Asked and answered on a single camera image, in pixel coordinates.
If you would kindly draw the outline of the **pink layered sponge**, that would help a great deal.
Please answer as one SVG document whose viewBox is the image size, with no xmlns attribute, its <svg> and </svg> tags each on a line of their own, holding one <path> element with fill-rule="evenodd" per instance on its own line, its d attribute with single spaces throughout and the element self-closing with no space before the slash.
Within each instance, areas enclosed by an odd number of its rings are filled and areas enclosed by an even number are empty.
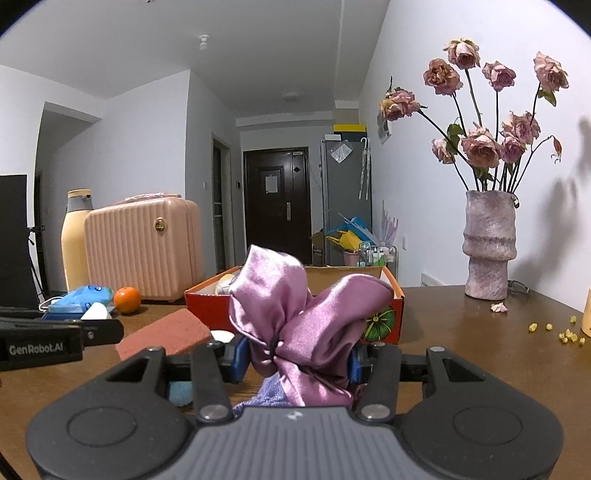
<svg viewBox="0 0 591 480">
<path fill-rule="evenodd" d="M 187 309 L 180 309 L 122 339 L 116 345 L 121 360 L 148 347 L 162 347 L 167 355 L 185 354 L 211 340 L 211 331 Z"/>
</svg>

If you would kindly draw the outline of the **grey refrigerator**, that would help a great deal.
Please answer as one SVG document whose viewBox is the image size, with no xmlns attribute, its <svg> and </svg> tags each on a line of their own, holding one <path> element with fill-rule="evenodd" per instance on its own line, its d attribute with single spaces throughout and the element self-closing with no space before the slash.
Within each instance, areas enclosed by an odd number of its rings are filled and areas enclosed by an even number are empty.
<svg viewBox="0 0 591 480">
<path fill-rule="evenodd" d="M 363 184 L 363 138 L 366 133 L 342 132 L 341 138 L 322 140 L 322 231 L 332 235 L 346 219 L 356 217 L 373 229 L 372 184 Z"/>
</svg>

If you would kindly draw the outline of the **white yellow plush hamster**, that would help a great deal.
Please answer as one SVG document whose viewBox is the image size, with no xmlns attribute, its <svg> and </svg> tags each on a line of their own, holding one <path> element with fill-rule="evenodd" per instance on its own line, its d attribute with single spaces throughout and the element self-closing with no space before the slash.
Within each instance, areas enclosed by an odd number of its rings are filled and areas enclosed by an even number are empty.
<svg viewBox="0 0 591 480">
<path fill-rule="evenodd" d="M 231 284 L 235 281 L 235 277 L 235 273 L 223 274 L 214 286 L 214 294 L 217 296 L 228 295 Z"/>
</svg>

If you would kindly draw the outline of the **lavender knitted sock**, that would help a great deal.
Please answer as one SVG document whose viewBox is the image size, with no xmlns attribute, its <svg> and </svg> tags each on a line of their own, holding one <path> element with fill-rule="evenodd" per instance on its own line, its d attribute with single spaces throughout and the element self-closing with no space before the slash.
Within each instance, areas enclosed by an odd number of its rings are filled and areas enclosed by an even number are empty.
<svg viewBox="0 0 591 480">
<path fill-rule="evenodd" d="M 246 407 L 271 407 L 271 408 L 288 408 L 291 407 L 290 399 L 283 390 L 283 383 L 281 382 L 281 375 L 279 372 L 273 376 L 263 379 L 263 384 L 260 386 L 256 395 L 253 395 L 249 400 L 242 401 L 232 408 L 233 414 L 239 416 Z"/>
</svg>

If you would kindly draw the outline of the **light blue plush toy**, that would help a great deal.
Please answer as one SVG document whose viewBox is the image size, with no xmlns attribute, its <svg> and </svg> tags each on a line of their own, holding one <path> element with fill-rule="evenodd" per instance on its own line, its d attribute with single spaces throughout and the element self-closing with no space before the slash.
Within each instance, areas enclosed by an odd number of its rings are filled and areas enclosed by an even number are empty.
<svg viewBox="0 0 591 480">
<path fill-rule="evenodd" d="M 185 407 L 192 403 L 192 385 L 188 381 L 176 381 L 169 384 L 169 401 L 177 407 Z"/>
</svg>

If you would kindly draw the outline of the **orange tangerine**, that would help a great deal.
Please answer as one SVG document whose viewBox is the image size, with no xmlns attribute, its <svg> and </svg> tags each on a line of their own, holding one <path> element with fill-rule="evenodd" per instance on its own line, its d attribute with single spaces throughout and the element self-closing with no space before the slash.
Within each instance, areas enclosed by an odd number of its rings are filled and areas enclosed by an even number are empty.
<svg viewBox="0 0 591 480">
<path fill-rule="evenodd" d="M 141 295 L 134 287 L 122 287 L 113 296 L 115 309 L 123 315 L 134 314 L 141 306 Z"/>
</svg>

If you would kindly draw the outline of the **dried pink roses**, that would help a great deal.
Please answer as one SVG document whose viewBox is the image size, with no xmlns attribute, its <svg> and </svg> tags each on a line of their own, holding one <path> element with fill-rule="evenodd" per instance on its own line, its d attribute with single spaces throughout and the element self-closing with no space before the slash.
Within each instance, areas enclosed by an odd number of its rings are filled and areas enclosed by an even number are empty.
<svg viewBox="0 0 591 480">
<path fill-rule="evenodd" d="M 439 124 L 427 113 L 428 106 L 409 89 L 390 83 L 379 102 L 378 125 L 384 132 L 392 123 L 419 116 L 439 136 L 431 152 L 439 163 L 452 165 L 466 190 L 471 188 L 458 166 L 467 165 L 477 192 L 500 191 L 514 195 L 534 156 L 545 144 L 553 145 L 551 158 L 562 160 L 562 144 L 554 135 L 544 136 L 538 120 L 538 103 L 557 105 L 557 94 L 570 87 L 561 62 L 538 52 L 533 59 L 536 88 L 529 110 L 501 109 L 501 94 L 516 85 L 517 73 L 500 61 L 484 62 L 480 46 L 467 38 L 452 39 L 445 55 L 429 61 L 423 83 L 433 93 L 454 104 L 454 119 Z"/>
</svg>

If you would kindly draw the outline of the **yellow box on fridge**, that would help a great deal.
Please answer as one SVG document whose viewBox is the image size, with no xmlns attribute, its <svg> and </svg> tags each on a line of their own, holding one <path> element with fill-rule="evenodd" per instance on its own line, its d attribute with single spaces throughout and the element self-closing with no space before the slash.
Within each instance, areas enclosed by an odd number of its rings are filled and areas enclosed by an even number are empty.
<svg viewBox="0 0 591 480">
<path fill-rule="evenodd" d="M 332 133 L 341 136 L 342 141 L 361 142 L 367 136 L 367 127 L 362 124 L 334 124 Z"/>
</svg>

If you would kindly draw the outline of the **pink satin scrunchie bow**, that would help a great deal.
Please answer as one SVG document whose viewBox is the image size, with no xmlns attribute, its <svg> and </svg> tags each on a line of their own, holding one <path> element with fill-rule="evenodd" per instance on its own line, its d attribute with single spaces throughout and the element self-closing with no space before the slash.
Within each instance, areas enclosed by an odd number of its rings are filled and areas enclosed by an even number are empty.
<svg viewBox="0 0 591 480">
<path fill-rule="evenodd" d="M 314 295 L 297 258 L 252 246 L 229 296 L 229 320 L 249 338 L 256 372 L 279 372 L 291 407 L 324 407 L 353 403 L 349 353 L 394 290 L 351 274 Z"/>
</svg>

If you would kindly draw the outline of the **white foam sponge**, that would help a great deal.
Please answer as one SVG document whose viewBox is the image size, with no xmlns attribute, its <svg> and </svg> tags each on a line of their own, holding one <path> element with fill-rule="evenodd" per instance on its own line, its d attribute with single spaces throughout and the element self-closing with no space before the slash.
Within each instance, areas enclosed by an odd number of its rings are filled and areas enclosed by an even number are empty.
<svg viewBox="0 0 591 480">
<path fill-rule="evenodd" d="M 104 305 L 100 302 L 94 302 L 86 312 L 80 317 L 83 321 L 99 321 L 111 319 L 111 305 Z"/>
</svg>

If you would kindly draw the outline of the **blue tissue pack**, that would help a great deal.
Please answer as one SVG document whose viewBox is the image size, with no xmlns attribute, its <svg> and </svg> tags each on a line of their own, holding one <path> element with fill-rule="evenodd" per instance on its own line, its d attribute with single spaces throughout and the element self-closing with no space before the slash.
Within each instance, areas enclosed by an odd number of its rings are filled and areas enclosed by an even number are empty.
<svg viewBox="0 0 591 480">
<path fill-rule="evenodd" d="M 39 311 L 44 320 L 81 320 L 80 317 L 94 302 L 111 305 L 113 311 L 113 296 L 113 290 L 108 287 L 86 285 L 42 302 Z"/>
</svg>

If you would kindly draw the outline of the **yellow bear mug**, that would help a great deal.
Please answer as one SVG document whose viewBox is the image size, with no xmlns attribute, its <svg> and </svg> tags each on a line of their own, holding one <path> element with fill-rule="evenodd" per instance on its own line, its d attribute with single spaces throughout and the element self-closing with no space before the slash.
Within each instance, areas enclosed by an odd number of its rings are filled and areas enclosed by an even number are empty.
<svg viewBox="0 0 591 480">
<path fill-rule="evenodd" d="M 581 331 L 588 337 L 591 337 L 591 289 L 588 290 L 585 308 L 581 319 Z"/>
</svg>

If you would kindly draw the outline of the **pink ribbed suitcase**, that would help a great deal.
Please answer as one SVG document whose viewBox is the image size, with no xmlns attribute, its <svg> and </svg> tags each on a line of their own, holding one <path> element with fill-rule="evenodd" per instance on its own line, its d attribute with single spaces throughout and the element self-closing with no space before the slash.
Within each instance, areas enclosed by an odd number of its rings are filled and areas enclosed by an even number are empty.
<svg viewBox="0 0 591 480">
<path fill-rule="evenodd" d="M 176 301 L 204 280 L 200 210 L 178 194 L 138 195 L 96 209 L 84 232 L 92 284 Z"/>
</svg>

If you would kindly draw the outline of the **white wedge sponge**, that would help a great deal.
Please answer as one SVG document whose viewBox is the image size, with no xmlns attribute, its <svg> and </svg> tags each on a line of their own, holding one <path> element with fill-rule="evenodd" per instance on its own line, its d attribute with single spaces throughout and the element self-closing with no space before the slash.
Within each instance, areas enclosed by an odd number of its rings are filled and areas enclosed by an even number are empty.
<svg viewBox="0 0 591 480">
<path fill-rule="evenodd" d="M 221 342 L 223 344 L 229 344 L 235 339 L 235 333 L 226 330 L 211 330 L 211 340 Z"/>
</svg>

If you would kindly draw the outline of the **yellow thermos bottle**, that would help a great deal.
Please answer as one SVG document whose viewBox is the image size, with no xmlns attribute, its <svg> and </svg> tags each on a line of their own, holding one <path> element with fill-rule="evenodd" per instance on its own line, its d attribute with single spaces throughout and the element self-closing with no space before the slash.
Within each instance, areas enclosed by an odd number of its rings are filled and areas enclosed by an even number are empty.
<svg viewBox="0 0 591 480">
<path fill-rule="evenodd" d="M 61 252 L 68 292 L 89 284 L 84 223 L 93 210 L 90 189 L 67 194 L 67 208 L 61 230 Z"/>
</svg>

